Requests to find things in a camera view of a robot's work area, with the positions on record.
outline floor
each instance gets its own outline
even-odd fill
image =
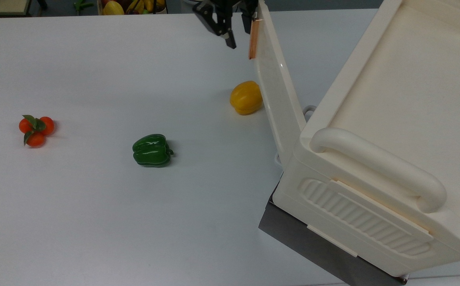
[[[184,0],[166,0],[170,14],[190,13],[191,5]],[[326,10],[326,9],[368,9],[378,8],[383,0],[266,0],[271,11]],[[74,16],[74,0],[46,0],[48,9],[42,11],[37,0],[32,0],[32,16],[55,17]],[[96,0],[85,0],[96,4]],[[98,15],[96,5],[85,8],[81,15]]]

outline robotic arm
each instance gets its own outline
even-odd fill
[[[244,31],[250,34],[251,21],[258,6],[258,0],[203,0],[193,6],[193,12],[207,30],[224,38],[226,45],[235,49],[234,33],[232,32],[232,13],[236,7],[242,11]],[[217,22],[212,18],[216,12]]]

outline box handle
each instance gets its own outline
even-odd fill
[[[446,189],[435,176],[348,130],[320,129],[310,147],[315,153],[334,149],[412,190],[419,195],[417,207],[423,213],[435,212],[446,202]]]

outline metal base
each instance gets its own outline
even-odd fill
[[[388,275],[312,232],[305,223],[274,205],[272,196],[259,228],[350,286],[398,286],[405,285],[408,281],[408,275]]]

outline plastic bin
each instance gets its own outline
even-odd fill
[[[460,0],[385,0],[307,123],[259,18],[274,203],[393,276],[460,261]]]

